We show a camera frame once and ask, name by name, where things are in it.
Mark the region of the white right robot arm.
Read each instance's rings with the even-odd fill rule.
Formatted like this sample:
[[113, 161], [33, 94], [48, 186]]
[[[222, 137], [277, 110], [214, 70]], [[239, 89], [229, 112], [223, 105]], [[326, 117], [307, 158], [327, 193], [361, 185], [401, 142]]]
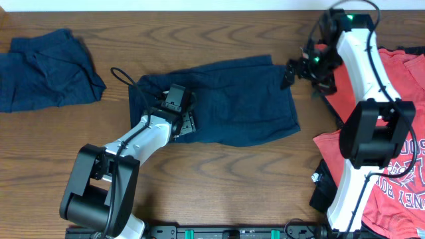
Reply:
[[343, 64], [355, 95], [356, 106], [339, 135], [342, 177], [327, 209], [327, 226], [317, 231], [318, 238], [359, 238], [362, 214], [375, 181], [386, 176], [385, 167], [400, 155], [405, 139], [416, 136], [414, 104], [402, 100], [379, 56], [378, 24], [368, 14], [347, 14], [334, 4], [314, 25], [325, 49], [317, 50], [316, 41], [309, 37], [302, 57], [286, 64], [282, 88], [304, 78], [321, 93], [334, 94], [333, 71]]

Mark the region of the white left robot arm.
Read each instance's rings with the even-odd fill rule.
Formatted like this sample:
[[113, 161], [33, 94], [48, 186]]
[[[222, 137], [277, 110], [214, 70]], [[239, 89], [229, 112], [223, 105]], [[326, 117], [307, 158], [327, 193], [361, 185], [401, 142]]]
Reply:
[[142, 238], [145, 223], [131, 212], [139, 168], [158, 149], [196, 130], [195, 93], [172, 84], [163, 96], [119, 139], [79, 150], [59, 215], [89, 229], [80, 238]]

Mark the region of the navy blue shorts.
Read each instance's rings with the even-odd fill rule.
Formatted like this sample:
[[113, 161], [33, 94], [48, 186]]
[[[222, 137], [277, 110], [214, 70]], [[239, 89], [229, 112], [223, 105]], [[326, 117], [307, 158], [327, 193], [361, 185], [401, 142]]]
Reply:
[[176, 84], [196, 96], [196, 130], [176, 143], [248, 147], [281, 139], [300, 131], [290, 87], [281, 87], [285, 73], [284, 65], [264, 55], [144, 75], [137, 83], [142, 96], [128, 88], [130, 124], [135, 127], [147, 107]]

